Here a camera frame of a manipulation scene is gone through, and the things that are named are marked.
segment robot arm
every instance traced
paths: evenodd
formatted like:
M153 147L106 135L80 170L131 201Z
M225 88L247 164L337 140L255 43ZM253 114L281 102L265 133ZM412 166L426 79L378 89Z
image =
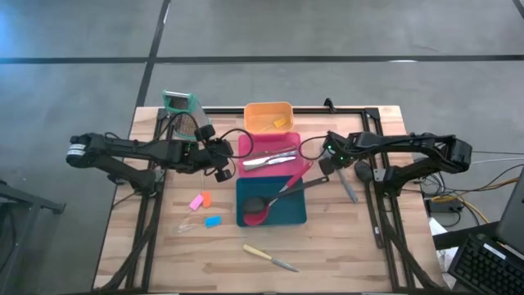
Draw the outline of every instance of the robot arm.
M323 173L331 174L334 169L345 168L357 160L374 157L380 152L420 152L427 157L413 164L392 166L375 174L382 182L387 195L398 196L405 183L444 171L460 173L468 170L471 163L472 146L456 139L454 135L434 134L381 136L371 132L349 134L347 138L331 131L323 143L332 156L320 161Z
M134 169L114 157L149 160L162 169L172 169L185 174L216 169L215 178L218 182L233 177L229 170L224 169L228 165L228 157L233 154L231 144L221 138L210 139L215 135L211 125L203 126L195 133L204 148L200 148L198 142L177 139L144 143L93 133L73 136L65 160L77 168L98 168L107 172L112 181L125 179L133 188L149 193L154 191L157 179L155 171Z

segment pink cutting board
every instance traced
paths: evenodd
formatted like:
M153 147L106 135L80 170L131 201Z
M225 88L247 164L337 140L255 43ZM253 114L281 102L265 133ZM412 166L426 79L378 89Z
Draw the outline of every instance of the pink cutting board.
M258 134L252 135L255 141L253 152L277 151L290 146L298 148L300 145L300 135L297 132L286 134ZM243 134L238 138L238 154L245 155L251 148L251 142L247 135ZM249 160L261 158L264 156L254 157ZM296 159L282 164L266 166L250 171L244 170L244 160L240 159L238 173L240 177L265 177L265 176L284 176L294 175L304 165L304 159L296 154Z

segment yellow-handled knife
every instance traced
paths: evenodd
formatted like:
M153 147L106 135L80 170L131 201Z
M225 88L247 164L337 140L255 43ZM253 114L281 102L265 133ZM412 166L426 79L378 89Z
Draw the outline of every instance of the yellow-handled knife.
M249 245L246 245L244 244L244 250L248 251L249 253L251 254L255 254L257 256L260 256L262 258L265 258L271 262L273 262L276 266L280 266L280 267L283 267L285 268L286 270L290 270L290 271L295 271L295 272L299 272L298 269L296 269L295 267L291 266L291 265L288 265L286 262L284 261L280 261L279 259L276 259L276 258L273 258L271 257L270 255L262 252L261 250L258 250L258 249L255 249L253 248L252 246L249 246Z

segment concrete floor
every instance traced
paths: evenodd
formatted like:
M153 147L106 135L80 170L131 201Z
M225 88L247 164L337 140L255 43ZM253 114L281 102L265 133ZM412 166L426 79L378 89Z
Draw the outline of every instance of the concrete floor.
M161 5L3 1L0 58L147 57ZM173 0L158 56L524 54L522 32L510 0ZM0 65L0 179L67 202L62 216L40 217L18 293L90 289L115 187L97 170L66 164L69 137L127 135L144 67ZM408 131L457 134L476 150L522 152L522 77L522 61L155 65L145 105L160 106L162 89L193 92L207 106L319 105L326 97L338 105L398 104ZM475 188L521 162L473 165L445 179L453 188ZM497 220L511 191L467 200ZM455 216L437 218L451 223ZM464 213L454 229L472 225Z

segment wooden table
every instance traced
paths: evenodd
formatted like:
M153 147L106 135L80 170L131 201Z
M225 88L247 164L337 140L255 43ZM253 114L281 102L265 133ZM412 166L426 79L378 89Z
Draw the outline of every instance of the wooden table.
M398 106L378 108L384 135L406 134ZM156 107L139 107L130 138L151 140L156 113ZM243 128L243 116L211 115L210 118L217 135L233 127ZM348 134L363 129L361 118L352 115L295 115L294 121L293 131L300 133L302 140L323 135L328 130ZM228 136L235 154L237 136ZM321 144L322 140L317 140L305 145L305 155L318 154ZM391 164L398 166L408 165L413 160L408 153L390 153L389 157ZM140 169L147 165L145 161L133 159L125 162ZM359 195L358 204L351 203L334 174L330 176L330 183L306 190L308 221L304 225L240 228L235 221L237 176L218 184L213 176L182 175L170 170L166 176L149 290L172 293L391 290L384 251L377 249L372 236L364 186L352 168L346 169L345 173ZM320 176L321 171L315 165L305 175L304 181ZM213 229L200 227L176 234L176 222L187 213L188 203L201 192L202 184L204 190L211 192L213 205L193 212L188 221L201 223L207 216L220 215L223 224ZM413 185L406 188L417 189ZM115 202L131 192L129 186L119 187ZM139 198L131 197L111 213L94 287L107 282L129 254ZM402 193L399 203L409 250L421 267L442 284L420 194ZM298 268L300 273L292 273L244 252L244 243L281 258ZM396 260L401 282L404 282L398 253ZM142 277L141 263L143 258L138 264L138 278Z

